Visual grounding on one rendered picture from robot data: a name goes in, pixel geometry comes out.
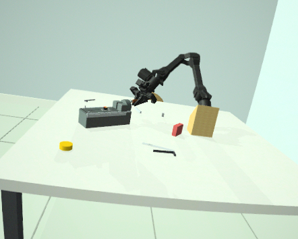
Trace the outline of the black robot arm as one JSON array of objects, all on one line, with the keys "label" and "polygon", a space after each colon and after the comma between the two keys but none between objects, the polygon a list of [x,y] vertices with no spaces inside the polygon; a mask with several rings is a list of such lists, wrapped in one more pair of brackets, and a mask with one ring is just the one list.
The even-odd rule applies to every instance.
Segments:
[{"label": "black robot arm", "polygon": [[[187,58],[189,58],[189,61],[184,60]],[[150,83],[153,84],[155,88],[159,84],[163,86],[163,82],[167,79],[169,74],[181,64],[189,65],[192,69],[193,79],[195,82],[193,94],[198,104],[211,107],[210,99],[212,98],[212,95],[206,90],[206,87],[203,86],[200,72],[200,55],[197,53],[179,54],[177,58],[168,66],[161,69],[152,70],[152,72],[147,68],[142,68],[138,72],[138,77],[140,77],[142,80],[138,79],[136,84],[138,85],[138,88],[143,88],[145,92],[149,89]]]}]

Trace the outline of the yellow short cylinder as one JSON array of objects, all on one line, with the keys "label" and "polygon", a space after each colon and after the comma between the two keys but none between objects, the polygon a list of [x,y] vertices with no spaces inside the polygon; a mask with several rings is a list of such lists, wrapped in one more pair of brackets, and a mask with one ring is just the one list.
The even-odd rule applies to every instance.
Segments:
[{"label": "yellow short cylinder", "polygon": [[70,141],[62,141],[60,142],[59,148],[62,151],[70,151],[73,148],[73,143]]}]

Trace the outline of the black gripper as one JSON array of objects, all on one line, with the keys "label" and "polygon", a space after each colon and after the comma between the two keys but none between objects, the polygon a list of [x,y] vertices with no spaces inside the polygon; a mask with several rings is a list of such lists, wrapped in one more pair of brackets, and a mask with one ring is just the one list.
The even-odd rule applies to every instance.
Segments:
[{"label": "black gripper", "polygon": [[149,89],[146,92],[143,88],[140,88],[140,91],[139,91],[137,87],[132,86],[130,88],[130,91],[135,96],[134,99],[137,99],[137,101],[135,103],[132,103],[132,105],[137,106],[137,105],[140,105],[142,103],[146,103],[146,102],[148,102],[149,99],[151,99],[151,103],[155,104],[157,99],[154,96],[154,94],[152,93],[152,92],[155,92],[154,89],[155,89],[155,87],[151,83],[150,83]]}]

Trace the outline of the small red block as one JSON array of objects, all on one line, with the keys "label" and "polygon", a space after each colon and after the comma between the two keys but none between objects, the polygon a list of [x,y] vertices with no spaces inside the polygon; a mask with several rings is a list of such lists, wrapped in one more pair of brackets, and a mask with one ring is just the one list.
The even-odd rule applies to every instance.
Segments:
[{"label": "small red block", "polygon": [[183,130],[183,124],[178,123],[173,126],[172,136],[178,136],[182,133]]}]

